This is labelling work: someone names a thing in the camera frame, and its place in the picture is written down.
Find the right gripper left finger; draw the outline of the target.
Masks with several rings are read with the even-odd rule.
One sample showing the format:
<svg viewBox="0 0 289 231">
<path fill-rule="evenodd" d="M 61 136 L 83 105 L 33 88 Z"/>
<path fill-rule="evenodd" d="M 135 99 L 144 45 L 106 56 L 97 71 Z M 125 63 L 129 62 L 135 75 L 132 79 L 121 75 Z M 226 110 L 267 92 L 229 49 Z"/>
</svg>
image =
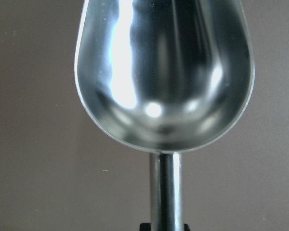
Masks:
<svg viewBox="0 0 289 231">
<path fill-rule="evenodd" d="M 145 222 L 140 223 L 139 231 L 151 231 L 151 221 L 147 220 Z"/>
</svg>

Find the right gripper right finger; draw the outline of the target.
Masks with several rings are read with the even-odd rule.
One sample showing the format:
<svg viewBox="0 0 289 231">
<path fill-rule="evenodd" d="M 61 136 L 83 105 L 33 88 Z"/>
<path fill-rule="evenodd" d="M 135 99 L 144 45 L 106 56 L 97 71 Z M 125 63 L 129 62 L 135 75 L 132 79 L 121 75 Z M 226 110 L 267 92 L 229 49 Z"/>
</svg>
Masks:
<svg viewBox="0 0 289 231">
<path fill-rule="evenodd" d="M 190 226 L 183 220 L 184 231 L 191 231 Z"/>
</svg>

